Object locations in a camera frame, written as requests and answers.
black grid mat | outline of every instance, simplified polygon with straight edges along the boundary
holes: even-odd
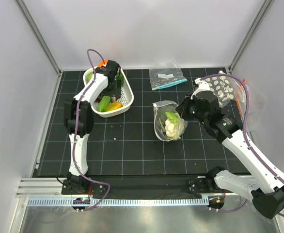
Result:
[[[154,133],[152,103],[173,100],[181,103],[193,92],[197,77],[218,73],[225,68],[182,69],[187,82],[152,91],[149,70],[125,70],[134,93],[134,102],[124,114],[102,118],[94,114],[95,125],[87,145],[89,175],[200,174],[215,166],[232,173],[248,172],[243,164],[197,121],[190,121],[178,141],[159,141]],[[63,126],[63,103],[74,97],[84,86],[85,71],[63,73],[54,104],[39,168],[34,176],[67,174],[70,165],[70,141]],[[223,108],[226,114],[238,118],[237,106]]]

plastic bag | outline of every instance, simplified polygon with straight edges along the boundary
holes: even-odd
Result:
[[[165,68],[150,69],[150,82],[152,90],[158,90],[186,82],[182,70],[176,62],[168,63]]]
[[[220,76],[220,74],[224,74],[224,72],[220,71],[218,77],[207,78],[205,81],[209,84],[210,90],[219,99],[219,106],[223,108],[230,100],[235,100],[237,95],[240,96],[243,93],[239,92],[239,85],[233,78]]]
[[[177,140],[184,133],[187,121],[180,118],[175,108],[177,103],[164,100],[153,103],[154,107],[154,130],[161,141]]]

white colander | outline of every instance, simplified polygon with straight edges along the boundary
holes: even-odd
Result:
[[[93,71],[92,68],[85,71],[85,73],[83,75],[84,85],[86,85],[87,77],[88,77],[88,75],[91,74],[92,71]],[[112,111],[99,112],[99,111],[97,111],[98,103],[95,102],[92,105],[92,110],[101,117],[113,117],[113,116],[119,115],[121,113],[124,113],[125,111],[127,111],[130,108],[131,104],[133,103],[134,97],[133,97],[133,93],[132,93],[132,90],[130,88],[130,85],[128,83],[127,77],[126,77],[126,75],[125,75],[125,73],[122,69],[121,69],[121,72],[124,76],[124,85],[121,88],[121,97],[119,99],[117,99],[116,101],[122,103],[123,106],[119,109],[115,109],[115,110],[112,110]]]

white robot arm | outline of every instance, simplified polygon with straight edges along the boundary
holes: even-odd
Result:
[[[92,86],[89,88],[89,90],[86,92],[86,94],[83,96],[82,101],[86,101],[89,103],[89,105],[93,105],[94,101],[98,98],[100,93],[108,87],[108,77],[104,74],[97,73],[96,74],[96,80],[92,84]],[[83,90],[78,93],[76,96],[74,96],[74,99],[78,101],[80,97],[82,96],[82,93],[84,90],[90,85],[90,82],[83,88]],[[88,171],[87,166],[87,141],[88,141],[89,133],[85,134],[84,136],[77,135],[77,143],[75,147],[75,155],[76,155],[76,162],[83,174],[86,174]],[[74,142],[74,133],[69,133],[70,143],[71,143],[71,164],[69,172],[72,175],[79,176],[79,172],[77,171],[74,162],[73,162],[73,142]]]
[[[89,133],[91,132],[94,120],[91,110],[91,105],[98,98],[98,96],[105,91],[105,93],[115,93],[117,88],[116,76],[120,74],[121,68],[115,62],[109,60],[103,67],[95,69],[96,79],[91,80],[83,88],[83,90],[74,96],[73,100],[66,100],[64,103],[64,125],[67,128],[70,143],[71,143],[71,164],[69,169],[69,179],[76,180],[80,183],[80,173],[77,171],[73,162],[73,143],[74,143],[74,130],[76,125],[76,107],[78,100],[81,99],[79,108],[79,122],[78,134],[76,136],[75,159],[80,171],[85,175],[88,171],[87,166],[87,141]]]
[[[210,136],[228,148],[253,175],[253,179],[234,175],[224,168],[216,167],[207,173],[216,187],[237,193],[253,202],[256,209],[265,217],[273,218],[284,209],[284,180],[281,172],[251,142],[259,157],[273,170],[275,177],[253,154],[244,139],[242,122],[221,113],[218,98],[210,91],[209,85],[200,79],[195,80],[198,87],[191,96],[176,108],[183,118],[190,117],[200,121]]]

white enclosure wall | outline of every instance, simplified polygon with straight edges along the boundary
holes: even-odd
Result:
[[[89,68],[89,48],[125,68],[228,66],[262,2],[25,0],[61,70]]]
[[[0,1],[0,233],[34,165],[57,74],[12,0]]]
[[[284,171],[284,1],[271,5],[234,74],[267,96],[257,144]]]

